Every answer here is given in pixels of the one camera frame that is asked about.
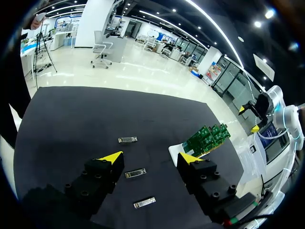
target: white pillar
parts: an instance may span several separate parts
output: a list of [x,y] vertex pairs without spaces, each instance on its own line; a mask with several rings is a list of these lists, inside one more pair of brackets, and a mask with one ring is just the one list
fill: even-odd
[[94,31],[103,31],[115,0],[88,0],[77,30],[75,47],[93,47]]
[[211,46],[209,51],[202,59],[200,65],[198,66],[199,73],[201,75],[206,74],[212,63],[213,62],[217,63],[222,55],[223,54],[217,48]]

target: office chair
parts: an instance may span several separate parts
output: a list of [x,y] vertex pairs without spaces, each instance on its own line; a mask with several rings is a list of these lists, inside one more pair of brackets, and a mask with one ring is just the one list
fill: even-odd
[[144,45],[147,40],[147,36],[138,35],[137,40],[135,41],[136,44]]
[[190,64],[190,62],[191,62],[191,60],[192,60],[192,57],[190,56],[189,58],[185,58],[185,57],[183,57],[182,59],[181,59],[181,63],[183,64],[183,65],[185,65],[185,66],[188,66],[189,64]]
[[163,51],[160,53],[160,56],[162,56],[163,58],[168,59],[168,57],[170,56],[171,51],[168,49],[163,49]]
[[147,39],[146,44],[143,46],[143,49],[153,51],[153,48],[156,47],[155,38],[150,37]]
[[103,37],[102,31],[94,31],[95,44],[92,48],[92,52],[98,56],[94,59],[94,61],[91,61],[91,63],[93,63],[92,68],[95,67],[94,64],[96,63],[104,64],[106,69],[108,69],[108,65],[112,65],[112,62],[105,59],[104,56],[106,57],[107,54],[112,53],[111,47],[113,46],[113,43],[103,42]]

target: tripod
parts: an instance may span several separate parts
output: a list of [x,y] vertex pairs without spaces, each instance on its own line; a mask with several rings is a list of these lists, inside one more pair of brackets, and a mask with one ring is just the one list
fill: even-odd
[[48,54],[48,57],[49,57],[49,59],[50,59],[50,61],[51,61],[51,65],[53,65],[53,68],[55,69],[55,71],[56,71],[56,73],[57,73],[57,70],[56,70],[56,68],[55,68],[55,66],[54,66],[54,63],[53,63],[53,61],[52,61],[52,58],[51,58],[51,56],[50,56],[50,54],[49,54],[49,50],[48,50],[48,48],[47,48],[45,39],[44,39],[43,34],[42,34],[42,32],[41,32],[41,30],[42,30],[42,24],[41,24],[41,29],[40,29],[39,34],[36,35],[36,38],[37,38],[37,41],[36,41],[36,42],[37,42],[37,45],[36,45],[35,54],[34,54],[34,71],[35,71],[35,79],[36,79],[36,88],[37,88],[37,89],[38,89],[38,84],[37,84],[37,71],[38,71],[38,69],[37,69],[37,58],[38,58],[38,52],[40,52],[40,50],[41,50],[41,47],[40,47],[41,39],[43,40],[44,47],[45,47],[45,49],[46,49],[46,51],[47,51],[47,54]]

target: glossy white floor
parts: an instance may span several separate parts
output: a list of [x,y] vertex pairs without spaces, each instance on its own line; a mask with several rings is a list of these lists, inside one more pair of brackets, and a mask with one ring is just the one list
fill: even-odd
[[[51,52],[57,73],[50,67],[37,82],[39,87],[47,86],[90,86],[106,87],[123,90],[133,90],[146,93],[165,94],[207,103],[220,123],[228,125],[230,140],[237,149],[239,144],[247,138],[245,131],[237,121],[226,103],[202,80],[193,76],[188,67],[160,55],[143,50],[128,40],[121,63],[113,63],[109,69],[102,65],[91,67],[94,58],[91,49],[71,49],[61,47]],[[37,91],[30,75],[26,77],[31,96]],[[16,125],[21,120],[13,111]],[[14,187],[13,178],[13,150],[1,141],[1,157],[7,176]],[[261,184],[255,182],[250,185],[239,185],[238,195],[248,191],[259,193]]]

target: green circuit board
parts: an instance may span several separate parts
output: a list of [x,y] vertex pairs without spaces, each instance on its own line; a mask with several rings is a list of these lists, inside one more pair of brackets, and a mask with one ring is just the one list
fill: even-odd
[[192,156],[199,157],[221,146],[230,134],[227,126],[221,124],[213,127],[202,127],[196,134],[182,144],[184,151]]

